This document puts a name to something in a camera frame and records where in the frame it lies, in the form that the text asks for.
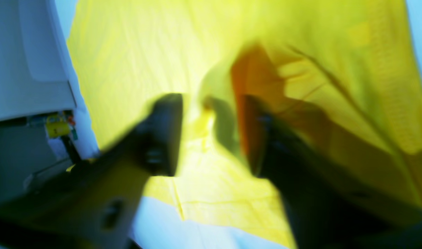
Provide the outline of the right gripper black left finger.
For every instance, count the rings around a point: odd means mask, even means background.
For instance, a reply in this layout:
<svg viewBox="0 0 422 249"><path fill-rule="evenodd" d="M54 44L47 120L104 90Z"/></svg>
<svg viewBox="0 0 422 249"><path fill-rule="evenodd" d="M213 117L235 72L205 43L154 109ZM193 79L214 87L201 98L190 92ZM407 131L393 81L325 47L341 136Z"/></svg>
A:
<svg viewBox="0 0 422 249"><path fill-rule="evenodd" d="M173 177L183 96L163 95L150 114L93 163L75 166L0 205L7 249L122 249L151 176Z"/></svg>

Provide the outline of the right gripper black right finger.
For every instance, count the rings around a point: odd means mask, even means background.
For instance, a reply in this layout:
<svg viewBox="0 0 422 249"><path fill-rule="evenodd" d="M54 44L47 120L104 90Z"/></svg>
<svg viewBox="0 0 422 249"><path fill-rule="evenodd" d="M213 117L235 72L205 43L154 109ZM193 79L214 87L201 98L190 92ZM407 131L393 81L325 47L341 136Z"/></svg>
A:
<svg viewBox="0 0 422 249"><path fill-rule="evenodd" d="M280 192L299 249L422 249L422 209L350 176L256 97L242 106L244 153Z"/></svg>

